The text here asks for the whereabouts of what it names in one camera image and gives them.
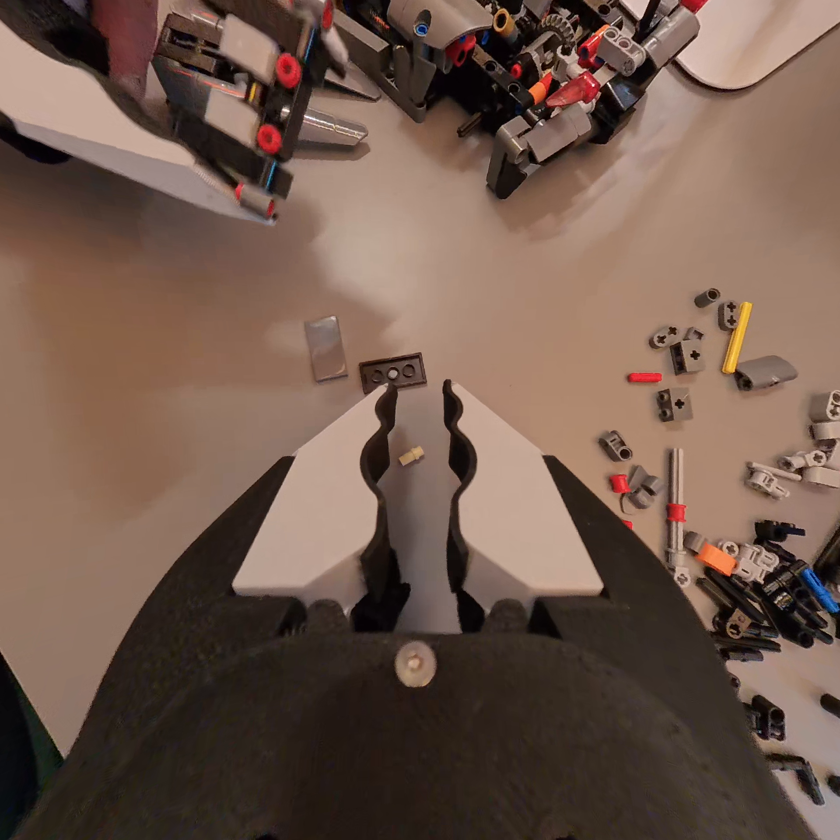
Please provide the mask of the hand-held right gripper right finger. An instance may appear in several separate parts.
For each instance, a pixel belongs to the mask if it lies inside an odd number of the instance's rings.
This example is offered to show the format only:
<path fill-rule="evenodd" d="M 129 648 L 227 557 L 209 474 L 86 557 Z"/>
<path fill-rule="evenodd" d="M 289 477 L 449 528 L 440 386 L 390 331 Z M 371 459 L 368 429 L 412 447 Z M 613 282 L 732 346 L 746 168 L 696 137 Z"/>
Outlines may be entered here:
<path fill-rule="evenodd" d="M 446 380 L 448 464 L 458 478 L 447 573 L 472 599 L 595 596 L 602 578 L 543 452 L 464 386 Z"/>

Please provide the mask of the pile of loose lego pieces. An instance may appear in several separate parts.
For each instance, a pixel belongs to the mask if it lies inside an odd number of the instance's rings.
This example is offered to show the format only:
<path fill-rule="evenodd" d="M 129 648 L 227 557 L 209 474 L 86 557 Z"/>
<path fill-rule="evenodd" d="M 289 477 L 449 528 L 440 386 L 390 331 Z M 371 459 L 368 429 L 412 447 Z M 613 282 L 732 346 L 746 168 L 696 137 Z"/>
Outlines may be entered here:
<path fill-rule="evenodd" d="M 717 304 L 718 326 L 728 336 L 721 373 L 740 393 L 755 394 L 793 382 L 798 371 L 778 355 L 742 359 L 742 346 L 753 305 L 724 300 L 710 288 L 694 300 L 697 308 Z M 670 354 L 675 375 L 704 370 L 705 333 L 684 332 L 667 325 L 648 339 L 653 350 Z M 670 386 L 655 395 L 658 419 L 664 423 L 693 417 L 690 393 Z M 812 446 L 777 458 L 776 465 L 748 461 L 743 483 L 762 498 L 783 501 L 793 487 L 838 490 L 838 389 L 813 396 L 807 410 Z M 640 465 L 609 476 L 621 512 L 650 509 L 663 497 L 665 505 L 665 567 L 674 582 L 687 591 L 694 586 L 717 605 L 711 619 L 710 640 L 724 663 L 760 663 L 767 654 L 782 652 L 781 639 L 801 649 L 838 642 L 838 525 L 813 562 L 790 551 L 785 543 L 806 536 L 796 523 L 757 520 L 747 541 L 711 541 L 688 530 L 685 504 L 685 450 L 668 451 L 667 485 Z M 762 695 L 742 703 L 748 729 L 770 744 L 786 738 L 783 709 Z M 771 771 L 789 774 L 816 806 L 826 804 L 819 777 L 807 759 L 765 753 Z"/>

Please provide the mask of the grey flat lego tile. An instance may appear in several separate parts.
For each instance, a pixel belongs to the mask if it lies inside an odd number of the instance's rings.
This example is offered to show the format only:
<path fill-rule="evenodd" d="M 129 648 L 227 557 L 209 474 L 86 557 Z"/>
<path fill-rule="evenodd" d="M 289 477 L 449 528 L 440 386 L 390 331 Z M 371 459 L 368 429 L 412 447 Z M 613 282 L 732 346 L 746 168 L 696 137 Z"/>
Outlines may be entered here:
<path fill-rule="evenodd" d="M 349 375 L 339 318 L 335 315 L 304 322 L 304 333 L 316 383 Z"/>

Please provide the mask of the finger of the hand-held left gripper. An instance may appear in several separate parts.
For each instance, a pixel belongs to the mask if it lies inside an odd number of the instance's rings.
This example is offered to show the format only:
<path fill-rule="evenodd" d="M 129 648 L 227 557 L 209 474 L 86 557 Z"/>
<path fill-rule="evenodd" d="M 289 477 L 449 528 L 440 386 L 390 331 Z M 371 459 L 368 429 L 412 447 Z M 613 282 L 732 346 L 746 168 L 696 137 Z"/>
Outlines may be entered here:
<path fill-rule="evenodd" d="M 320 43 L 326 49 L 329 56 L 329 66 L 343 75 L 350 63 L 350 52 L 342 40 L 342 36 L 334 23 L 329 31 L 322 30 L 320 25 L 320 12 L 323 1 L 289 1 L 290 9 L 303 21 L 310 24 L 318 33 Z"/>
<path fill-rule="evenodd" d="M 273 225 L 109 80 L 1 27 L 1 111 L 24 137 L 226 217 Z"/>

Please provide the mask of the black lego frame assembly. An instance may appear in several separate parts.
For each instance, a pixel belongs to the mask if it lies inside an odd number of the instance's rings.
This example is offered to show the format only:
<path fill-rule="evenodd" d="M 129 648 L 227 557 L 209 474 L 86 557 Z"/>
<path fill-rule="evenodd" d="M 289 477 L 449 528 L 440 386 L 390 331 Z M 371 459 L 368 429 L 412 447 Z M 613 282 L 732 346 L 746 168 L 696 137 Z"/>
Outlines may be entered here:
<path fill-rule="evenodd" d="M 234 14 L 177 2 L 152 58 L 175 138 L 234 189 L 256 184 L 276 204 L 312 90 L 294 51 L 305 28 L 290 24 L 288 48 Z"/>

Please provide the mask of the partly built lego car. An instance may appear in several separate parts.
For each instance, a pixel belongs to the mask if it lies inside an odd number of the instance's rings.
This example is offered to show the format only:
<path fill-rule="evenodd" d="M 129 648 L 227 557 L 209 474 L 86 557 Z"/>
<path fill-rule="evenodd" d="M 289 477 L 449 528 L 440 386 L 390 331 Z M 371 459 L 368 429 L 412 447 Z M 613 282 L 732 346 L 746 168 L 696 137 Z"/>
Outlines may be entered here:
<path fill-rule="evenodd" d="M 350 1 L 334 22 L 351 61 L 422 123 L 443 98 L 457 130 L 494 136 L 486 183 L 500 199 L 584 144 L 606 144 L 652 79 L 699 34 L 705 2 Z"/>

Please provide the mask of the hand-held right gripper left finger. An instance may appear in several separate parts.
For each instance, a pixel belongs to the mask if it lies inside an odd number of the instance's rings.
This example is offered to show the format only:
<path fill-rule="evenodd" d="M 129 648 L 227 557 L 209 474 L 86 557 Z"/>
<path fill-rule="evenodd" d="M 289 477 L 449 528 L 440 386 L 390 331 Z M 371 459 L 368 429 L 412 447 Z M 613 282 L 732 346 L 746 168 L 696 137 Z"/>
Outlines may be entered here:
<path fill-rule="evenodd" d="M 401 590 L 379 488 L 396 400 L 394 385 L 379 386 L 288 460 L 234 578 L 237 595 L 385 599 Z"/>

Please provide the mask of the black three-hole lego plate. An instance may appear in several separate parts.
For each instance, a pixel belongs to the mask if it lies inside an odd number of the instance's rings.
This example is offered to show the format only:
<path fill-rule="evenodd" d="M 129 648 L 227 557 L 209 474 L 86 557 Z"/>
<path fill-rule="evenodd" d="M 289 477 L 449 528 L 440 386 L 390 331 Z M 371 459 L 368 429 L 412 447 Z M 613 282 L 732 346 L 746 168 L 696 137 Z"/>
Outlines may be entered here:
<path fill-rule="evenodd" d="M 363 394 L 369 395 L 381 385 L 406 388 L 427 384 L 424 358 L 420 352 L 408 353 L 359 364 Z"/>

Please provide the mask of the person's left hand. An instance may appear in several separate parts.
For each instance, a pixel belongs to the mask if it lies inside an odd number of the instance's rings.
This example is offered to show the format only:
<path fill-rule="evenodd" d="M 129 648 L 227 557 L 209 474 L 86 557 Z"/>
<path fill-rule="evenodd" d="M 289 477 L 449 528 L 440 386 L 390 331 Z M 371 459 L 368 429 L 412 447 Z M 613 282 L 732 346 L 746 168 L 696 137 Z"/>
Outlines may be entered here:
<path fill-rule="evenodd" d="M 109 77 L 134 100 L 145 96 L 158 39 L 157 1 L 90 1 L 93 27 L 107 40 Z"/>

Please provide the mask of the white rounded board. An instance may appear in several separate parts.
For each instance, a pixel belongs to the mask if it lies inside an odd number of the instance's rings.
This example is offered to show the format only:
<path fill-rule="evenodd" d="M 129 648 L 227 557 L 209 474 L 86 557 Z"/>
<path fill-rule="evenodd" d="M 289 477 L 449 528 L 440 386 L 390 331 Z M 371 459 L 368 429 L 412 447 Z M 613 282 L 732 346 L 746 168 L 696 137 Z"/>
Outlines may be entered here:
<path fill-rule="evenodd" d="M 676 58 L 699 83 L 750 88 L 839 24 L 838 1 L 708 1 L 700 33 Z"/>

